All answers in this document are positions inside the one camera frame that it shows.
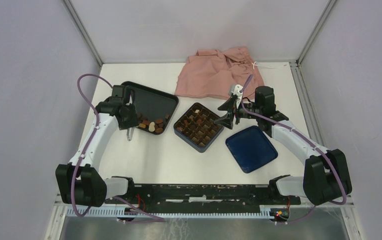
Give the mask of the silver metal tongs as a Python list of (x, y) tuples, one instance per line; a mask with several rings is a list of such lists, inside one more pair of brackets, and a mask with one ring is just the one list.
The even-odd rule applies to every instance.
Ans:
[(126, 137), (127, 140), (130, 142), (133, 139), (133, 133), (134, 133), (135, 128), (131, 127), (127, 129)]

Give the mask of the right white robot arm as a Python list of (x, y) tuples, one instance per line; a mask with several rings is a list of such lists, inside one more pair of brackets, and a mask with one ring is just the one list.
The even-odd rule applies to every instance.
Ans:
[(304, 164), (302, 177), (283, 175), (269, 182), (267, 196), (274, 204), (287, 196), (307, 198), (313, 205), (326, 202), (345, 205), (352, 192), (345, 154), (330, 150), (300, 132), (289, 118), (276, 109), (274, 90), (268, 86), (256, 88), (254, 101), (244, 102), (244, 87), (234, 84), (229, 99), (218, 110), (226, 114), (214, 122), (232, 129), (241, 119), (254, 119), (258, 128), (285, 146)]

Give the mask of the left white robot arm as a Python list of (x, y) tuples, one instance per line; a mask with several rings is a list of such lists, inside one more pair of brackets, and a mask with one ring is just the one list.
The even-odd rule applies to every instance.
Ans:
[(55, 170), (65, 204), (100, 207), (112, 197), (118, 197), (124, 204), (135, 200), (132, 178), (104, 179), (98, 172), (112, 135), (139, 125), (134, 95), (130, 87), (114, 85), (111, 96), (92, 106), (94, 120), (84, 142), (67, 164), (59, 164)]

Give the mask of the blue chocolate box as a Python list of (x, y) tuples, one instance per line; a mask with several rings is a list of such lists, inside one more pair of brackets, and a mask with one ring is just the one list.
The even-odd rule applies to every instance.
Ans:
[(175, 134), (199, 153), (204, 153), (223, 131), (215, 124), (219, 116), (199, 102), (191, 107), (173, 125)]

